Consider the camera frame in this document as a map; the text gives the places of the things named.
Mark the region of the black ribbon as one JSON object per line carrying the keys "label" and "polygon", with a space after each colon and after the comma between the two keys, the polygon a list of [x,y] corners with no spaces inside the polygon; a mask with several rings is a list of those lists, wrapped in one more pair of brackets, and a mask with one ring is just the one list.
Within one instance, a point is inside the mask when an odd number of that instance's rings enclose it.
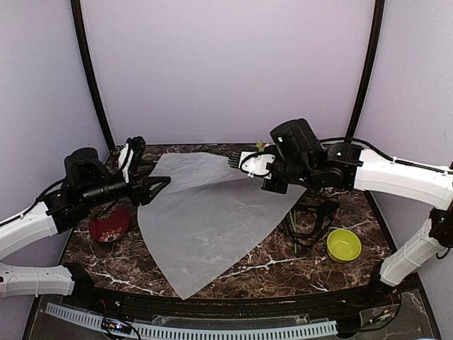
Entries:
{"label": "black ribbon", "polygon": [[[337,198],[327,198],[322,200],[317,205],[309,205],[306,203],[297,202],[293,205],[292,209],[296,213],[313,213],[316,217],[314,226],[310,232],[298,232],[297,237],[303,239],[299,247],[311,248],[313,247],[324,235],[333,224],[334,218],[340,208],[340,202]],[[282,222],[277,227],[286,236],[289,237],[292,243],[295,242],[292,237],[291,224],[289,221],[289,212],[284,217]]]}

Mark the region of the translucent white wrapping paper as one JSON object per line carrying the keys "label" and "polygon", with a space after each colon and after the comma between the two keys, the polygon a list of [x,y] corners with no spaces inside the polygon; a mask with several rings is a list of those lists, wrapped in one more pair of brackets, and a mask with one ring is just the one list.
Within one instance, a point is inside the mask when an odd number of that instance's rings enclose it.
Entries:
{"label": "translucent white wrapping paper", "polygon": [[171,182],[137,211],[138,225],[156,265],[177,296],[185,300],[230,269],[283,220],[305,189],[285,194],[262,190],[206,153],[167,153],[152,176]]}

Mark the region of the white fake rose stem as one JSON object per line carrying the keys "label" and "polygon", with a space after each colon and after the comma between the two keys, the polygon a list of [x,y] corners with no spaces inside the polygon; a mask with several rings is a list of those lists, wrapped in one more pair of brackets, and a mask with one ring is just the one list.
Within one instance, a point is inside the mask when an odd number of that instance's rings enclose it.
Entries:
{"label": "white fake rose stem", "polygon": [[267,146],[267,144],[266,144],[265,142],[263,142],[263,141],[256,142],[256,149],[257,149],[259,152],[264,152],[266,146]]}

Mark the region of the pink peony fake stem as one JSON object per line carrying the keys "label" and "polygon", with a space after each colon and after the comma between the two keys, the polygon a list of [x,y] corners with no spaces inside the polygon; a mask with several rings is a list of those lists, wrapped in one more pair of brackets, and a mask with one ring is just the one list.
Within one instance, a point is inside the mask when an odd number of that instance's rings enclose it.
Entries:
{"label": "pink peony fake stem", "polygon": [[292,233],[294,234],[292,237],[295,240],[295,242],[294,242],[294,253],[297,254],[298,253],[298,246],[302,243],[303,239],[300,238],[300,237],[297,237],[297,233],[298,233],[298,230],[297,230],[297,213],[295,211],[293,211],[293,210],[291,210],[289,212],[289,221],[290,221],[290,224],[291,224]]}

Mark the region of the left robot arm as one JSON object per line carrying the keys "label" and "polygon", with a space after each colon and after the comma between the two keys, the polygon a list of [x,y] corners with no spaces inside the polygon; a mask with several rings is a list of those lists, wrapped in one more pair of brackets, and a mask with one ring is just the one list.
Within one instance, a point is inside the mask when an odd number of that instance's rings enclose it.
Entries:
{"label": "left robot arm", "polygon": [[[129,198],[135,206],[149,204],[170,182],[168,176],[137,171],[139,162],[127,148],[120,168],[112,173],[92,147],[78,149],[64,160],[66,176],[46,188],[23,212],[1,222],[1,258],[38,240],[62,234],[104,203]],[[53,267],[1,265],[1,297],[71,296],[85,309],[100,302],[93,280],[77,263]]]}

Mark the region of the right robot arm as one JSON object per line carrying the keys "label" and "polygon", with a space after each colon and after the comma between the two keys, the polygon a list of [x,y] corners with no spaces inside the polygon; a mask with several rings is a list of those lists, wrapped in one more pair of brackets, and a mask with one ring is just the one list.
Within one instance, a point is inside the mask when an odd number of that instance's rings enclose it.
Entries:
{"label": "right robot arm", "polygon": [[319,140],[305,119],[274,128],[273,144],[255,168],[263,171],[265,189],[284,193],[288,185],[376,191],[431,205],[422,227],[395,254],[385,258],[361,301],[376,307],[389,287],[436,255],[452,248],[452,169],[390,157],[364,140],[332,137]]}

